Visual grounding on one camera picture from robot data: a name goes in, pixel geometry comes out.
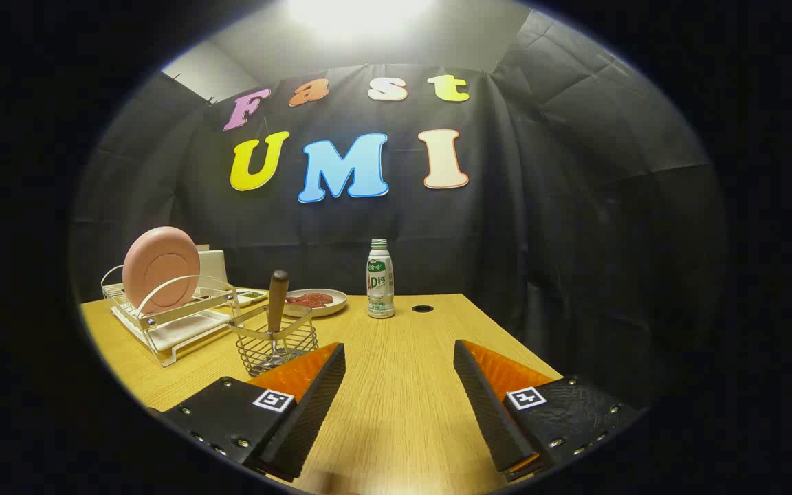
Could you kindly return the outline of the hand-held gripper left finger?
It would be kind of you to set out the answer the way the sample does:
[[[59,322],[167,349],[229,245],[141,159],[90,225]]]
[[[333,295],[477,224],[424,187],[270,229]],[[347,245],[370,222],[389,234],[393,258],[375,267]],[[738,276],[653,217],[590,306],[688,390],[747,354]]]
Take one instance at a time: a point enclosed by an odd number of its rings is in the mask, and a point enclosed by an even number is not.
[[[221,377],[172,408],[148,413],[232,463],[293,481],[346,370],[345,345],[332,342],[256,378]]]

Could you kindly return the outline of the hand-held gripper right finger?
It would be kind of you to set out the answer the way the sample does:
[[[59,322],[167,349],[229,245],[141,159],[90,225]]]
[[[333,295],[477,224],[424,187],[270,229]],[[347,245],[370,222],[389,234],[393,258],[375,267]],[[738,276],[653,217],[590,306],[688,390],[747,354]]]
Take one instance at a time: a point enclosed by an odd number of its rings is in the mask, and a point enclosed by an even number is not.
[[[642,415],[584,377],[553,378],[469,340],[455,342],[453,367],[507,481],[575,463]]]

